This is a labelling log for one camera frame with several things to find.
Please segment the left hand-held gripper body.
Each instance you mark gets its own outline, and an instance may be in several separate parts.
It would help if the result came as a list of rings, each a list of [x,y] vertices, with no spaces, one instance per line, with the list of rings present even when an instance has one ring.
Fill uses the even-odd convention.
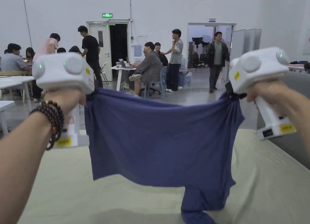
[[[86,60],[74,52],[42,55],[32,65],[32,76],[46,92],[77,89],[94,92],[94,73]],[[80,134],[80,105],[70,111],[57,147],[88,146],[89,137]]]

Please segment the person's left hand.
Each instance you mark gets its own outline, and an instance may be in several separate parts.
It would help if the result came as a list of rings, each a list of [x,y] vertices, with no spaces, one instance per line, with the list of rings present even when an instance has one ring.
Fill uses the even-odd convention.
[[[63,111],[64,117],[67,117],[70,111],[76,106],[86,105],[86,95],[79,90],[52,91],[45,95],[46,101],[57,103]]]

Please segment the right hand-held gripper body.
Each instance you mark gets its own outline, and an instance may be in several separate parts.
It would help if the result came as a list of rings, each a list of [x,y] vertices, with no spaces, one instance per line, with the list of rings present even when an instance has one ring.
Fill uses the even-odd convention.
[[[279,47],[247,52],[231,61],[226,92],[232,99],[242,99],[255,83],[280,79],[289,71],[288,65],[289,58]],[[258,139],[265,140],[296,132],[289,118],[280,115],[263,98],[257,96],[255,103],[265,123],[264,127],[256,131]]]

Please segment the person's right hand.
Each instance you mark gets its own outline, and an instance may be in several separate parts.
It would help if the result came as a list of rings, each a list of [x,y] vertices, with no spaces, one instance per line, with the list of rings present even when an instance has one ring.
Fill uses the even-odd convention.
[[[261,97],[280,115],[291,116],[296,112],[294,90],[280,81],[258,82],[247,92],[247,101],[254,102]]]

